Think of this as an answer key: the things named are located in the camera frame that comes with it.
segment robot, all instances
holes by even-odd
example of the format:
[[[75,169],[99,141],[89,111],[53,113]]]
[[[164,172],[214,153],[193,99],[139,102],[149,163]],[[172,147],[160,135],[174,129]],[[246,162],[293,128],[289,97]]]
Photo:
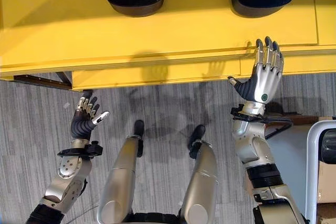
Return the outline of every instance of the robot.
[[[307,224],[299,212],[281,175],[266,141],[290,126],[290,120],[265,116],[282,77],[284,59],[276,42],[269,37],[256,41],[255,63],[251,78],[241,83],[228,77],[238,94],[246,100],[232,108],[233,138],[236,153],[253,185],[253,209],[256,224]],[[61,151],[58,174],[47,188],[39,205],[26,224],[59,224],[76,199],[83,193],[91,171],[91,159],[102,154],[97,141],[90,144],[91,131],[108,115],[96,116],[97,98],[86,92],[80,99],[71,123],[71,148]],[[265,125],[270,122],[287,123],[265,136]],[[205,127],[199,125],[188,142],[189,155],[195,159],[194,171],[177,215],[161,213],[133,213],[136,158],[142,156],[144,122],[137,120],[132,135],[127,136],[105,184],[97,212],[100,224],[122,222],[151,222],[165,224],[210,224],[214,220],[217,182],[216,158],[209,143],[202,140]]]

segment gray carpet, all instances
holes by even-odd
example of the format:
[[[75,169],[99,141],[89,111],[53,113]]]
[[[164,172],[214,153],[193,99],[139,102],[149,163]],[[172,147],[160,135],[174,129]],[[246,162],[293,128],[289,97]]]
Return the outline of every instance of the gray carpet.
[[[194,162],[186,140],[204,123],[219,170],[215,223],[253,223],[255,203],[244,189],[244,170],[234,153],[230,109],[242,102],[227,81],[97,90],[110,117],[91,139],[103,155],[93,160],[87,190],[62,223],[96,223],[100,192],[124,137],[145,121],[144,155],[137,163],[133,209],[176,214]],[[0,212],[4,223],[24,223],[55,175],[69,147],[69,125],[80,93],[0,82]],[[336,74],[286,76],[275,101],[285,111],[336,114]]]

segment metal bracket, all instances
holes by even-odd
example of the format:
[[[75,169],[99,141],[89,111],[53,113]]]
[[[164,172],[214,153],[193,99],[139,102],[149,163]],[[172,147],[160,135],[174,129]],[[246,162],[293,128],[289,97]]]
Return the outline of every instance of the metal bracket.
[[[54,81],[42,77],[36,77],[29,74],[23,74],[20,76],[14,76],[14,82],[24,83],[24,84],[31,84],[35,86],[42,86],[47,88],[54,88],[54,89],[63,89],[63,90],[71,90],[72,83],[65,75],[64,72],[56,72],[58,77],[61,81]]]

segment robotic arm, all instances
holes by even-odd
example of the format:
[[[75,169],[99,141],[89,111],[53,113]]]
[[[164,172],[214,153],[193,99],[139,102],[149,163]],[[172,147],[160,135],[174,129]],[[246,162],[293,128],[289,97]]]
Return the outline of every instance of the robotic arm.
[[[266,46],[262,43],[260,39],[256,42],[256,60],[251,78],[241,83],[228,77],[239,95],[247,100],[244,105],[232,109],[236,153],[253,185],[254,199],[259,203],[253,209],[255,223],[305,224],[309,222],[298,210],[288,186],[282,182],[266,141],[270,136],[265,137],[265,123],[275,121],[264,117],[265,105],[278,88],[284,59],[275,41],[266,37]]]
[[[87,91],[80,98],[71,122],[71,148],[58,153],[62,160],[57,175],[26,224],[60,224],[85,190],[91,159],[102,154],[98,141],[89,144],[91,131],[110,114],[105,111],[96,116],[99,104],[94,106],[97,97],[90,101],[91,95],[92,92]]]

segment brown cardboard box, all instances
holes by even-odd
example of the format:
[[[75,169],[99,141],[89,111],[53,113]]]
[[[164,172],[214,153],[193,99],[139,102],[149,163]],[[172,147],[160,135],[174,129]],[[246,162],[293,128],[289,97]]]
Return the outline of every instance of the brown cardboard box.
[[[336,224],[336,204],[317,205],[318,224]]]
[[[336,165],[319,162],[317,203],[336,202]]]

